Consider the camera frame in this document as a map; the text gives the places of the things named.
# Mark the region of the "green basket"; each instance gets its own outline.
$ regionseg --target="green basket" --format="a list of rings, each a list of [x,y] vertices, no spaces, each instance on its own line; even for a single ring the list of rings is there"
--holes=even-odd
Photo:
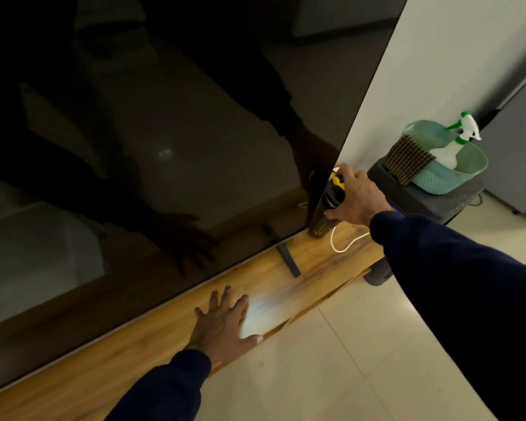
[[[445,127],[434,121],[419,120],[409,124],[402,136],[411,136],[419,146],[429,151],[443,148],[459,134],[455,130],[445,130]],[[437,161],[431,161],[421,170],[412,182],[422,190],[434,194],[445,195],[456,189],[460,184],[481,173],[487,168],[487,156],[475,144],[467,143],[456,156],[458,165],[451,170]]]

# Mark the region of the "tiled floor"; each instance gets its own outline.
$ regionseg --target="tiled floor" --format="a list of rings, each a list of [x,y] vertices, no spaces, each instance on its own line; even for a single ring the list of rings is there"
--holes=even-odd
[[[451,227],[526,263],[526,218],[488,195]],[[356,281],[209,378],[197,420],[493,420],[395,279]]]

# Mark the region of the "television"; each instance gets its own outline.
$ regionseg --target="television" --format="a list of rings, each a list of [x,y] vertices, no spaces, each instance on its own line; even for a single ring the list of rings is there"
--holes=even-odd
[[[0,387],[304,232],[405,1],[0,1]]]

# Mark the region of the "navy blue sleeve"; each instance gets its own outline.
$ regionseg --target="navy blue sleeve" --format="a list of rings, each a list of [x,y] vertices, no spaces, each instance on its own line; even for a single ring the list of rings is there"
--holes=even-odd
[[[105,420],[191,421],[201,406],[201,386],[210,369],[210,359],[204,353],[180,351],[170,363],[140,378]]]
[[[379,213],[370,233],[487,407],[526,419],[526,265],[420,215]]]

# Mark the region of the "checkered cloth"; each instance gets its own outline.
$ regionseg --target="checkered cloth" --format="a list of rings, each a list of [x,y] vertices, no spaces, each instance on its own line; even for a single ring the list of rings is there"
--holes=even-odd
[[[384,168],[405,186],[434,159],[435,156],[421,148],[411,136],[403,136],[384,158]]]

